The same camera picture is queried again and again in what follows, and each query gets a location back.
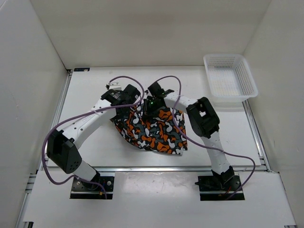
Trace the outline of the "orange camouflage shorts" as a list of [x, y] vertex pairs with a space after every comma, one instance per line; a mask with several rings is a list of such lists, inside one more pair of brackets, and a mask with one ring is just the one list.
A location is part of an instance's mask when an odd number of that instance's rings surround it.
[[111, 119], [119, 134], [131, 145], [146, 151], [182, 155], [188, 149], [184, 112], [162, 107], [146, 116], [144, 104], [126, 108]]

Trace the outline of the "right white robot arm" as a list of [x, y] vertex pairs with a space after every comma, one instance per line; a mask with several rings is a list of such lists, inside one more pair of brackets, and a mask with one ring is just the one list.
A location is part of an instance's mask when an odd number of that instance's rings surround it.
[[214, 186], [219, 190], [226, 189], [235, 173], [223, 153], [219, 137], [220, 120], [210, 101], [206, 97], [188, 98], [171, 89], [165, 91], [159, 83], [154, 82], [148, 87], [148, 96], [144, 101], [145, 114], [155, 115], [163, 107], [188, 115], [193, 132], [207, 147]]

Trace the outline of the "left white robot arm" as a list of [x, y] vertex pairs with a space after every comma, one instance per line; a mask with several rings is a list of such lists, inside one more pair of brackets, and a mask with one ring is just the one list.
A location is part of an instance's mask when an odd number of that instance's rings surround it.
[[124, 90], [107, 90], [91, 109], [91, 114], [81, 117], [64, 127], [55, 130], [48, 139], [47, 156], [66, 174], [74, 174], [83, 181], [89, 190], [95, 190], [100, 183], [100, 174], [86, 163], [79, 149], [84, 141], [102, 124], [124, 111], [140, 97], [140, 91], [131, 84]]

